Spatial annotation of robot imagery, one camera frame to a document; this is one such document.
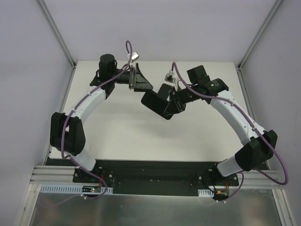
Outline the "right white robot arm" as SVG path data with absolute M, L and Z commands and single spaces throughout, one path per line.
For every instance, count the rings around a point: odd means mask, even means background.
M 176 63 L 172 63 L 165 80 L 173 83 L 181 81 L 185 88 L 181 89 L 178 85 L 170 88 L 164 100 L 163 116 L 181 113 L 188 103 L 203 100 L 226 120 L 237 134 L 242 148 L 213 168 L 215 176 L 225 178 L 234 173 L 255 170 L 275 155 L 277 134 L 256 123 L 239 106 L 223 80 L 211 80 L 203 66 L 188 70 L 188 75 L 191 85 L 184 81 Z

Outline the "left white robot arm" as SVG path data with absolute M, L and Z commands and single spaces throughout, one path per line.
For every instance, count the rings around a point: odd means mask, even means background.
M 128 63 L 122 69 L 118 69 L 117 64 L 114 55 L 102 55 L 87 93 L 67 112 L 55 112 L 51 116 L 50 145 L 59 150 L 62 157 L 71 158 L 87 171 L 96 165 L 95 158 L 85 148 L 83 125 L 88 116 L 109 97 L 116 83 L 126 84 L 134 92 L 153 90 L 138 64 Z

